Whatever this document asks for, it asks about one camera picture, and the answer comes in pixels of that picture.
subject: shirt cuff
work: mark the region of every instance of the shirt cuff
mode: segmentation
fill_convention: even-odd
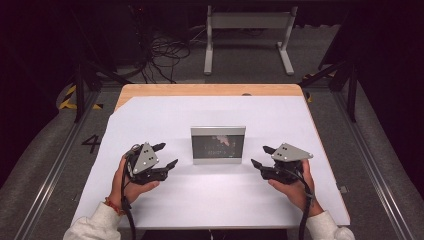
[[[121,216],[113,210],[113,208],[106,206],[104,203],[99,203],[96,211],[91,217],[91,221],[105,228],[118,229],[118,224],[121,221]]]
[[[328,211],[308,218],[306,227],[313,239],[334,239],[338,226]]]

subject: display screen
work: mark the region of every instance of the display screen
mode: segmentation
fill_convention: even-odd
[[[193,158],[241,158],[244,135],[192,136]]]

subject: metal rail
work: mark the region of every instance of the metal rail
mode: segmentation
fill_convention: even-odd
[[[394,230],[396,231],[398,238],[406,240],[415,239],[396,204],[390,187],[387,185],[380,170],[378,169],[374,157],[372,156],[361,131],[359,130],[356,123],[350,121],[350,117],[346,111],[346,101],[344,100],[342,94],[340,92],[334,92],[333,96],[340,112],[343,114],[344,120],[348,123],[349,129],[355,138],[355,142],[362,154],[362,162],[365,166],[365,169],[371,178],[378,197],[380,198],[381,203],[386,210],[386,213],[393,225]]]
[[[33,232],[35,225],[40,219],[41,214],[43,213],[44,208],[49,201],[51,194],[59,180],[59,177],[65,167],[67,156],[70,152],[70,149],[78,135],[81,127],[84,125],[85,120],[87,119],[88,114],[90,113],[91,106],[94,105],[99,93],[90,92],[88,96],[88,101],[86,102],[85,109],[87,109],[84,114],[81,116],[79,122],[74,123],[71,131],[69,132],[66,141],[60,150],[49,174],[46,177],[46,180],[41,185],[40,191],[37,194],[30,210],[28,211],[27,216],[21,224],[18,232],[16,233],[15,240],[29,239],[31,233]]]

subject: number 4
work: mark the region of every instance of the number 4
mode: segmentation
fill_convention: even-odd
[[[100,145],[100,143],[101,143],[101,142],[97,142],[97,139],[99,139],[99,136],[97,136],[96,134],[94,134],[89,139],[87,139],[84,142],[82,142],[81,145],[89,145],[89,146],[91,146],[90,153],[93,153],[94,152],[94,149],[96,148],[96,145]]]

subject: white paper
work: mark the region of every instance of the white paper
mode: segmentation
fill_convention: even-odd
[[[191,126],[246,126],[242,164],[193,165]],[[298,226],[302,213],[271,187],[251,159],[274,161],[262,146],[286,142],[314,157],[315,192],[339,225],[350,219],[334,175],[301,96],[136,97],[109,119],[73,222],[91,216],[109,195],[121,156],[136,143],[166,143],[156,154],[163,167],[178,159],[166,181],[132,206],[144,229],[274,228]],[[129,226],[124,217],[121,226]]]

